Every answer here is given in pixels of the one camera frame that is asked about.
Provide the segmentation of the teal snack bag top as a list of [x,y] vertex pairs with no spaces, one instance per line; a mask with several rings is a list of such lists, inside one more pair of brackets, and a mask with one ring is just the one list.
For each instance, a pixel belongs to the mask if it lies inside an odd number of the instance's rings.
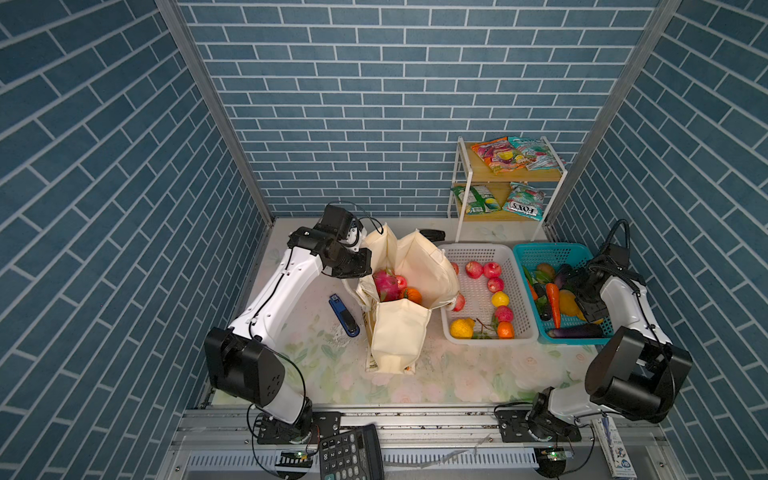
[[557,169],[559,164],[551,147],[542,140],[529,137],[509,137],[512,148],[518,151],[523,159],[518,160],[529,171]]

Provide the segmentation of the colourful snack bag top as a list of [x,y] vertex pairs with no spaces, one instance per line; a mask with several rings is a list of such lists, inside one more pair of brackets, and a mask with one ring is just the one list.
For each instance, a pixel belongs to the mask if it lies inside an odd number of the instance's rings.
[[471,150],[495,175],[526,168],[532,159],[513,147],[507,137],[476,143]]

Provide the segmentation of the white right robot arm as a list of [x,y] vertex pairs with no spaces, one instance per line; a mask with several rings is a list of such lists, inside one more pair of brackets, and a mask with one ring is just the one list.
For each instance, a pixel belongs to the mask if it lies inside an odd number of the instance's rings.
[[630,268],[631,247],[605,241],[584,266],[560,271],[548,286],[552,340],[604,340],[583,386],[538,393],[528,422],[567,432],[608,413],[659,423],[672,409],[692,366],[656,321],[646,282]]

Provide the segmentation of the cream floral tote bag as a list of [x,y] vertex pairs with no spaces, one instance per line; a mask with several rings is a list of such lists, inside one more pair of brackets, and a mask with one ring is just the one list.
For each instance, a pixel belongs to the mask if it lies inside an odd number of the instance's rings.
[[385,225],[368,234],[362,246],[372,253],[372,273],[400,275],[421,295],[419,303],[406,298],[384,301],[372,274],[342,282],[362,308],[368,342],[366,370],[412,375],[433,311],[455,304],[458,274],[445,251],[418,230],[398,239]]

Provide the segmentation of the pink dragon fruit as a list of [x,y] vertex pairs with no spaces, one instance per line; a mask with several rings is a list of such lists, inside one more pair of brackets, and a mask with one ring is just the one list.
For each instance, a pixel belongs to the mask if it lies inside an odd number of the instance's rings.
[[399,299],[400,288],[397,276],[388,269],[380,270],[373,274],[374,284],[380,302],[388,302]]

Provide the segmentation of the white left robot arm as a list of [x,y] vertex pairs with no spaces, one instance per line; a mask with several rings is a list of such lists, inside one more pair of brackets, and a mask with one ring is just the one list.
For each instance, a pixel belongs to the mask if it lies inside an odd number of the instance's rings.
[[287,357],[278,351],[283,325],[294,318],[300,297],[318,277],[361,278],[371,273],[366,230],[357,221],[333,233],[317,225],[294,231],[270,280],[243,313],[225,328],[211,329],[204,352],[211,385],[246,400],[267,416],[308,434],[312,402],[306,389],[285,381]]

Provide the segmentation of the orange pumpkin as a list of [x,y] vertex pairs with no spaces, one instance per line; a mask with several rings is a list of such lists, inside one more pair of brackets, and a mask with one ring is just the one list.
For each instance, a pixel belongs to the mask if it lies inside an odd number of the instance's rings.
[[407,299],[411,302],[421,305],[423,301],[420,291],[413,287],[406,287],[400,292],[401,299]]

